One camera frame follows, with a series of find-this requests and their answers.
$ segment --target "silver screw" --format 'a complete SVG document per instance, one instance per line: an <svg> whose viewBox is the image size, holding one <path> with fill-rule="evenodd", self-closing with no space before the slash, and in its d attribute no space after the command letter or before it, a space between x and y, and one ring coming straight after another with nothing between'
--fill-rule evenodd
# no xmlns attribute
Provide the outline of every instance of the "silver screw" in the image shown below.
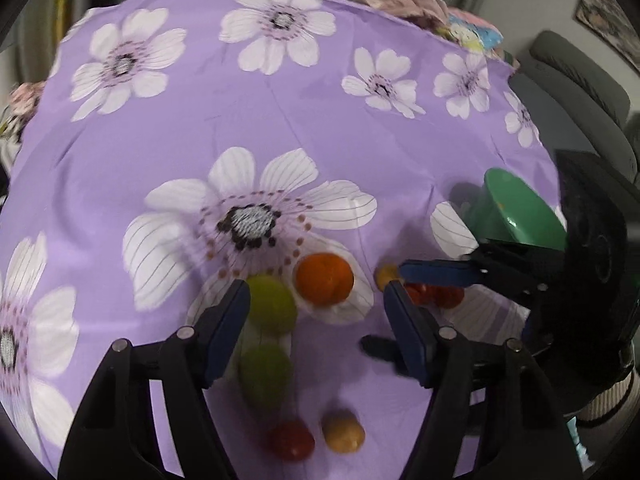
<svg viewBox="0 0 640 480"><path fill-rule="evenodd" d="M513 350L514 352L519 352L522 350L522 341L516 338L511 338L507 340L507 348L509 350Z"/></svg>
<svg viewBox="0 0 640 480"><path fill-rule="evenodd" d="M111 349L113 349L114 352L122 352L127 346L129 346L129 341L126 339L118 339L113 342Z"/></svg>
<svg viewBox="0 0 640 480"><path fill-rule="evenodd" d="M193 334L195 333L196 331L193 329L193 326L183 326L178 329L176 335L178 336L178 339L189 339L190 337L193 337Z"/></svg>
<svg viewBox="0 0 640 480"><path fill-rule="evenodd" d="M456 338L458 332L452 326L443 326L438 330L438 334L443 339L452 340Z"/></svg>

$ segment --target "sofa cushion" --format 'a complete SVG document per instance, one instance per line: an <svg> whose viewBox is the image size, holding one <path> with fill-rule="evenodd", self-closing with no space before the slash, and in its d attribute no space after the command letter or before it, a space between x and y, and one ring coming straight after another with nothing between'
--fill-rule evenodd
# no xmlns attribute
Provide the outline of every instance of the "sofa cushion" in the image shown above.
<svg viewBox="0 0 640 480"><path fill-rule="evenodd" d="M598 154L633 182L638 172L636 155L611 117L580 86L558 70L528 56L523 56L520 62L520 71L564 108Z"/></svg>
<svg viewBox="0 0 640 480"><path fill-rule="evenodd" d="M618 126L626 123L629 96L625 89L565 38L544 30L529 52L533 58L559 70L580 86Z"/></svg>
<svg viewBox="0 0 640 480"><path fill-rule="evenodd" d="M597 154L564 108L529 77L516 73L509 79L509 86L529 110L540 131L540 142L553 160L556 160L556 150Z"/></svg>

